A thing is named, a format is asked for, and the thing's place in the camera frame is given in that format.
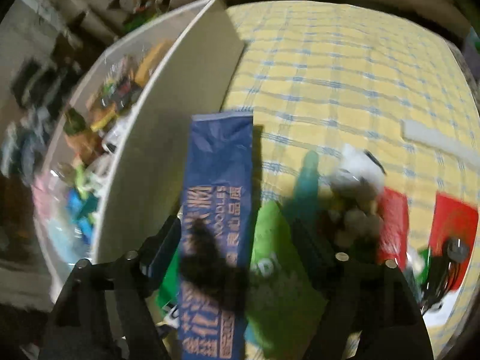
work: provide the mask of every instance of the checkered tablecloth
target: checkered tablecloth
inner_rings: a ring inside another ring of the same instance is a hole
[[[262,199],[289,197],[308,150],[320,154],[320,184],[344,143],[368,149],[386,185],[409,198],[409,242],[426,246],[436,191],[478,205],[480,173],[455,157],[401,137],[417,120],[477,149],[480,118],[445,41],[399,17],[349,5],[264,2],[229,8],[246,49],[225,109],[251,109],[263,126]],[[429,329],[435,356],[465,314],[480,272],[480,248],[448,323]]]

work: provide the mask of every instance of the white plush toy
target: white plush toy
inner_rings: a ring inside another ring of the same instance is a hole
[[[348,248],[358,237],[378,237],[382,219],[371,213],[371,204],[382,193],[385,171],[368,151],[346,144],[337,170],[330,176],[332,191],[343,198],[356,201],[343,218],[344,230],[335,235],[335,244]]]

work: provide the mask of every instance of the light green bag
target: light green bag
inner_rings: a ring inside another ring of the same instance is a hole
[[[300,359],[326,300],[309,282],[276,202],[258,212],[246,315],[266,358]]]

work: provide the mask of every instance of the screw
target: screw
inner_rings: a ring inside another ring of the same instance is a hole
[[[344,252],[338,252],[336,255],[335,255],[335,258],[338,260],[338,261],[348,261],[349,260],[349,255],[344,253]]]
[[[394,259],[388,259],[387,261],[385,261],[385,265],[391,269],[397,268],[397,263]]]
[[[127,260],[133,260],[133,259],[136,259],[137,257],[138,257],[138,253],[136,250],[130,250],[125,254],[125,258]]]
[[[90,260],[89,259],[80,259],[77,261],[77,263],[75,264],[75,266],[78,268],[78,269],[82,269],[82,268],[86,268],[88,265],[90,265]]]

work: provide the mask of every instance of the blue noodle package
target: blue noodle package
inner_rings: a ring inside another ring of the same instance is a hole
[[[250,264],[252,112],[192,117],[184,176],[181,255],[191,253],[193,222],[201,218],[230,266]],[[183,360],[243,359],[243,311],[222,310],[181,278]]]

